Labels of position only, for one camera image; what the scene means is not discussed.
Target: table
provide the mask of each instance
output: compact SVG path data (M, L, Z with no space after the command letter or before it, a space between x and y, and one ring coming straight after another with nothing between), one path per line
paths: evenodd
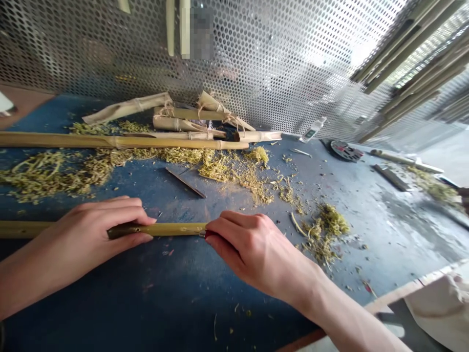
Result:
M112 103L59 95L9 130L65 132L64 126ZM147 111L136 119L150 121L150 117L151 111ZM303 201L310 200L305 219L311 211L317 213L313 205L317 198L336 206L350 223L347 243L336 247L343 259L332 266L332 273L325 270L361 305L374 300L362 280L370 282L376 295L382 296L469 256L464 227L438 211L425 195L394 190L372 171L371 166L382 160L366 155L364 162L344 162L329 154L319 141L302 144L287 135L273 146L262 145L271 155L271 168L285 175L297 173L295 181L303 182L294 188ZM293 153L291 148L310 153L312 158ZM24 160L25 153L38 151L8 149L1 154L3 165L11 167ZM284 154L293 161L285 163ZM134 161L116 168L108 184L94 189L95 200L140 197L150 216L161 214L159 222L210 221L225 209L265 213L278 222L293 244L302 242L289 217L291 205L278 197L271 204L254 207L246 189L223 188L199 177L196 171L184 173L188 182L207 195L201 199L164 170L170 167L182 172L183 166L153 161ZM1 195L0 220L55 221L83 201L58 196L34 206ZM25 243L0 241L0 259ZM15 351L82 351L90 347L113 351L225 351L227 347L230 351L272 351L318 328L283 302L241 282L197 237L160 238L131 249L6 319L5 326L7 350Z

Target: right hand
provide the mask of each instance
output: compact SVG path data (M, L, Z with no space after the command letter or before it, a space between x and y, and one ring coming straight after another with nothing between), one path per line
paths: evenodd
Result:
M206 242L240 279L296 308L311 299L315 281L324 275L264 214L224 211L206 229L219 234Z

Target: plastic bottle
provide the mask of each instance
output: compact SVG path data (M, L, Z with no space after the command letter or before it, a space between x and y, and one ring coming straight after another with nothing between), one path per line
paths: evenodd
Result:
M324 126L324 122L326 122L327 117L323 116L319 120L313 122L311 127L302 135L299 140L303 143L308 143L311 138L315 136L319 132L319 130Z

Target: forearm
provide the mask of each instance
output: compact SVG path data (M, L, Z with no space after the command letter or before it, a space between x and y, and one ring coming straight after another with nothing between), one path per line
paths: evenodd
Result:
M340 351L409 351L379 320L320 271L315 273L314 282L303 293L297 309L321 326Z

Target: split bamboo piece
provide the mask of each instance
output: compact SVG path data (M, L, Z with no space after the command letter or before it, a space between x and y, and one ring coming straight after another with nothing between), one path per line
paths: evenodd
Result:
M46 221L0 221L0 239L32 239L47 229L53 222ZM206 222L167 222L150 226L126 223L108 230L109 238L117 238L135 232L145 232L154 237L199 235Z
M65 133L0 131L0 147L17 148L189 148L247 149L249 143L215 140L181 140L146 137L100 136Z
M255 131L256 130L254 127L249 125L247 122L243 121L239 116L234 115L231 111L229 111L227 108L225 108L223 106L223 104L221 104L218 100L213 98L210 94L208 94L204 90L202 91L202 94L200 94L198 102L199 102L199 106L203 107L206 110L223 112L225 114L231 114L231 116L234 117L233 120L235 120L235 121L228 120L227 122L232 126L235 126L237 128L241 126L241 127L244 127L244 129L248 130L248 131Z
M126 137L153 137L166 139L213 140L213 132L137 132L124 133Z
M161 116L156 111L153 116L153 126L157 130L167 130L167 131L176 131L176 132L207 132L207 129L201 125L198 125L194 122L181 120L173 117ZM226 138L226 132L219 130L210 130L213 133L214 137Z
M236 142L265 142L265 141L274 141L281 140L282 132L259 132L259 131L248 131L248 132L236 132L234 134L234 140Z
M421 28L420 21L422 18L424 18L435 6L437 1L438 0L426 0L417 4L417 6L407 16L401 27L396 30L396 33L389 36L383 45L381 45L382 48L362 69L357 71L357 73L352 77L352 80L355 82L361 82L377 68L381 60L388 55L392 55L395 50L412 38L412 36Z
M225 121L226 114L217 111L207 110L191 110L173 108L169 112L170 117L175 117L183 120L211 120L211 121Z
M166 41L169 56L174 56L174 0L166 0Z
M172 104L172 99L167 92L109 105L97 113L83 117L83 121L92 126L99 125L165 104Z
M463 4L465 0L456 0L453 2L440 1L433 10L441 11L438 5L444 8L433 21L424 24L415 39L401 46L396 53L390 55L380 64L381 70L377 69L366 80L368 86L365 89L366 94L373 92L382 82L384 82L424 41L426 41L444 22L446 22Z
M401 164L415 166L417 169L427 171L427 172L431 172L431 173L434 173L434 174L443 174L445 172L444 170L439 169L437 167L427 165L427 164L416 163L414 160L407 159L407 158L397 156L397 155L392 155L392 154L389 154L389 153L385 153L381 150L373 149L371 151L371 153L375 156L380 157L380 158L395 161L395 162L398 162L398 163L401 163Z

